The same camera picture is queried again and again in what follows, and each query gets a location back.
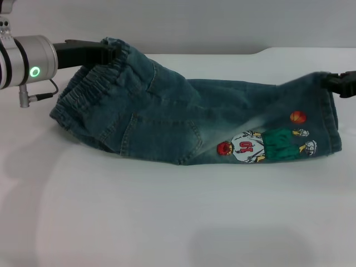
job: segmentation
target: orange basketball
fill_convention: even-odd
[[[290,120],[295,124],[302,124],[306,121],[306,115],[301,111],[294,111],[290,115]]]

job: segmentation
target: green led light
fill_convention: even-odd
[[[41,72],[41,70],[39,69],[39,67],[33,67],[30,71],[29,74],[31,75],[31,77],[35,78],[39,75],[39,73]]]

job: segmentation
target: child's jeans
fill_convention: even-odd
[[[83,66],[51,117],[83,143],[172,164],[249,164],[341,150],[328,73],[286,84],[187,80],[126,43],[107,66]]]

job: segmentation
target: white table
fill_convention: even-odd
[[[283,83],[356,70],[356,49],[150,55],[187,78]],[[55,77],[63,89],[74,69]],[[40,82],[31,92],[53,90]],[[354,267],[356,97],[336,97],[343,151],[273,165],[120,159],[79,144],[0,92],[0,266]]]

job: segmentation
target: white background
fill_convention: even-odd
[[[355,0],[17,0],[15,36],[121,38],[145,53],[356,47]]]
[[[283,83],[355,69],[356,50],[151,56],[187,78]],[[61,88],[75,70],[59,71]],[[51,90],[40,82],[34,92]],[[356,98],[336,97],[343,151],[272,165],[121,159],[79,144],[0,92],[0,266],[354,267]]]

